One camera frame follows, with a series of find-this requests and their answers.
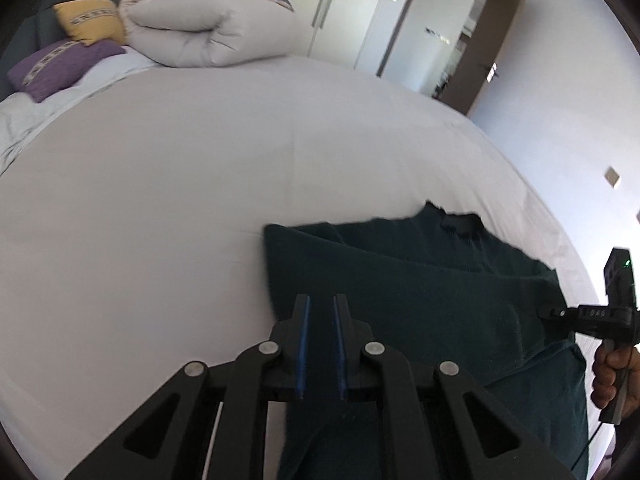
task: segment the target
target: human hand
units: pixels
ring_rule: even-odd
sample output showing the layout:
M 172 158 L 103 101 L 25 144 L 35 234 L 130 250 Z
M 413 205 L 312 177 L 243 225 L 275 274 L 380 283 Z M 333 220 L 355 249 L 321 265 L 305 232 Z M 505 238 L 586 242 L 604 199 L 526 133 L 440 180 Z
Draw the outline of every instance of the human hand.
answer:
M 626 368 L 629 364 L 629 376 L 627 380 L 626 401 L 622 409 L 622 418 L 631 415 L 640 407 L 640 353 L 635 347 L 620 348 L 607 353 L 604 344 L 596 350 L 593 373 L 593 393 L 591 400 L 601 410 L 616 396 L 616 370 Z

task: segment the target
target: purple pillow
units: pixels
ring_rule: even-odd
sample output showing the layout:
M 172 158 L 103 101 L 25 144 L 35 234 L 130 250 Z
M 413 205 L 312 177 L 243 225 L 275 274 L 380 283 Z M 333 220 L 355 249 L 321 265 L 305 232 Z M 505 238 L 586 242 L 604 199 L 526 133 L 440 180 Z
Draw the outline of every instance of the purple pillow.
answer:
M 16 64 L 7 77 L 18 92 L 27 92 L 37 103 L 58 90 L 69 88 L 101 59 L 125 50 L 113 40 L 86 46 L 72 40 L 49 45 Z

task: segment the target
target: decorative pillow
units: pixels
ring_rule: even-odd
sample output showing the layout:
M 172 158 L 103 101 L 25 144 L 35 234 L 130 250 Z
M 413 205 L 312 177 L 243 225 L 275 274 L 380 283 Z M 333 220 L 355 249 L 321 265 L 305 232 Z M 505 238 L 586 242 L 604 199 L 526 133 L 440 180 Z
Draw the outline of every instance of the decorative pillow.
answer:
M 62 40 L 39 50 L 16 64 L 7 77 L 18 92 L 27 92 L 37 103 L 78 81 L 101 59 L 125 50 L 112 40 L 91 46 Z
M 74 0 L 53 8 L 60 25 L 73 40 L 85 45 L 106 39 L 126 43 L 118 9 L 111 0 Z

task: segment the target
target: white wall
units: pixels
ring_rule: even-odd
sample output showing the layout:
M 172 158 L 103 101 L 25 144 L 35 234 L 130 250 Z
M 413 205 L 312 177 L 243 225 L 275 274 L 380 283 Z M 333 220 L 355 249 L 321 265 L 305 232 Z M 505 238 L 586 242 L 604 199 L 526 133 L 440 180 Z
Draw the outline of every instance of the white wall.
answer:
M 640 272 L 640 56 L 602 0 L 527 0 L 498 73 L 471 118 L 538 190 L 604 301 L 613 246 L 631 247 Z

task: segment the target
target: bed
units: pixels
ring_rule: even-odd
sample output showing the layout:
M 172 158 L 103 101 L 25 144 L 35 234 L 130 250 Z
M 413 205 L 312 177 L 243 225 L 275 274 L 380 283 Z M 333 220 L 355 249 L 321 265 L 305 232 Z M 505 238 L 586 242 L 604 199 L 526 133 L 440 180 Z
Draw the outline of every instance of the bed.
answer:
M 269 335 L 270 222 L 397 218 L 431 200 L 556 268 L 569 304 L 596 302 L 542 200 L 442 104 L 299 57 L 173 69 L 127 55 L 47 112 L 12 96 L 5 114 L 29 138 L 0 175 L 0 422 L 40 480 L 63 478 L 184 363 Z M 599 342 L 579 343 L 591 363 Z M 281 426 L 274 413 L 267 478 Z M 592 443 L 590 472 L 611 436 Z

